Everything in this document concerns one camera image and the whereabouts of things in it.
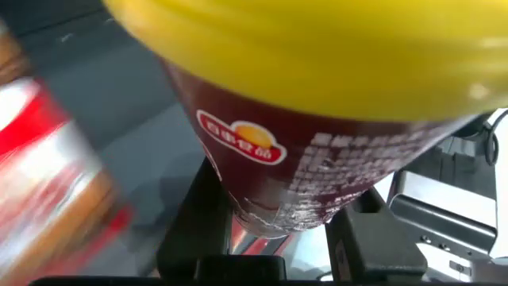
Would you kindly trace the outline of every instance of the gray surface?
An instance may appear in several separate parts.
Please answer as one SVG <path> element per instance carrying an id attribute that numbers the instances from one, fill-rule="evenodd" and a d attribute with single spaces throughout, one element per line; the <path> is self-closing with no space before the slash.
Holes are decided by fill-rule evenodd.
<path id="1" fill-rule="evenodd" d="M 36 74 L 76 119 L 135 210 L 128 231 L 83 272 L 137 276 L 151 272 L 204 155 L 158 59 L 107 13 L 84 12 L 37 27 L 21 42 Z"/>

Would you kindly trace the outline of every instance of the yellow lid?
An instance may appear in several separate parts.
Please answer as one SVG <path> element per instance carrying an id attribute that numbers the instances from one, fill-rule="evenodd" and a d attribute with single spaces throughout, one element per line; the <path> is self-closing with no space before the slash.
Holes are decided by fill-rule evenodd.
<path id="1" fill-rule="evenodd" d="M 508 106 L 508 0 L 105 0 L 135 37 L 275 106 L 437 120 Z"/>

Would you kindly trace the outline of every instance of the red packaging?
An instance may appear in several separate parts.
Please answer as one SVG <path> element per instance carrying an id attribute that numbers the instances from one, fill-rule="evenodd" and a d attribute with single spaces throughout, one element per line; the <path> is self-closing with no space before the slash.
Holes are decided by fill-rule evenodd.
<path id="1" fill-rule="evenodd" d="M 0 285 L 20 285 L 79 271 L 129 212 L 116 212 L 101 161 L 0 32 Z"/>

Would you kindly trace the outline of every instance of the black machine part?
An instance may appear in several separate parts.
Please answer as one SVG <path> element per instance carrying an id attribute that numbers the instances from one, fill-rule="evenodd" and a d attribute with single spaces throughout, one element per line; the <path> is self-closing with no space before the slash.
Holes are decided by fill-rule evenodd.
<path id="1" fill-rule="evenodd" d="M 326 225 L 334 282 L 286 280 L 281 257 L 228 255 L 230 225 L 227 198 L 206 160 L 158 252 L 162 279 L 49 277 L 31 285 L 396 285 L 420 284 L 426 271 L 425 258 L 374 189 Z"/>

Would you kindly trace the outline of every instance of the orange logo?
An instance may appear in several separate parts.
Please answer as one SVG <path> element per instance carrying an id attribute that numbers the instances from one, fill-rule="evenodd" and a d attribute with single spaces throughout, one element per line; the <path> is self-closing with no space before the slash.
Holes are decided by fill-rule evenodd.
<path id="1" fill-rule="evenodd" d="M 250 160 L 275 165 L 286 157 L 286 149 L 264 127 L 236 121 L 231 126 L 204 110 L 198 110 L 199 125 L 216 141 Z"/>

